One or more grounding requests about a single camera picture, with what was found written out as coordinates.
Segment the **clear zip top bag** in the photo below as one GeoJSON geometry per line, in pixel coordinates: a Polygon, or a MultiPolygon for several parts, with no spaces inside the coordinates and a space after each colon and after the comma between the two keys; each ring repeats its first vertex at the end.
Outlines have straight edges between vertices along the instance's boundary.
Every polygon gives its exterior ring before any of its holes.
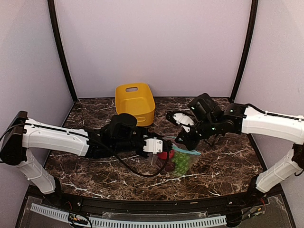
{"type": "MultiPolygon", "coordinates": [[[[165,139],[172,142],[172,150],[170,151],[166,167],[162,170],[161,174],[181,177],[187,173],[201,153],[196,150],[189,151],[185,145],[176,143],[174,136],[166,136],[165,139]]],[[[166,158],[166,152],[151,154],[149,155],[149,163],[159,170],[164,165],[166,158]]]]}

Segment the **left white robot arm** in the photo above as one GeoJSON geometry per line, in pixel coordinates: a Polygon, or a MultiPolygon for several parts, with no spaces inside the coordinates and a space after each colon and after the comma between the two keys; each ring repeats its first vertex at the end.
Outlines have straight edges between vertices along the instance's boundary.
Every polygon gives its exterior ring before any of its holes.
{"type": "Polygon", "coordinates": [[[116,152],[136,152],[145,157],[164,151],[162,140],[137,126],[137,119],[126,113],[115,114],[109,124],[91,130],[40,123],[20,111],[0,139],[0,161],[17,167],[57,207],[67,203],[67,196],[61,192],[60,182],[36,160],[31,148],[67,152],[89,159],[111,157],[116,152]]]}

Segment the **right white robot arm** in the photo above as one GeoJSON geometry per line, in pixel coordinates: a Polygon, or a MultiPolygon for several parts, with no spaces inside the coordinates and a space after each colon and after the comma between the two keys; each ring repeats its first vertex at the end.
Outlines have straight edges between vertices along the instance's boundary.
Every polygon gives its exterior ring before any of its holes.
{"type": "Polygon", "coordinates": [[[253,206],[261,193],[270,191],[275,185],[292,174],[304,170],[304,117],[284,115],[261,110],[252,104],[230,103],[225,110],[206,93],[194,98],[188,108],[196,120],[185,113],[174,112],[167,118],[182,131],[176,142],[194,150],[201,140],[213,135],[227,133],[260,134],[293,142],[291,150],[280,161],[253,179],[253,186],[242,196],[247,206],[253,206]]]}

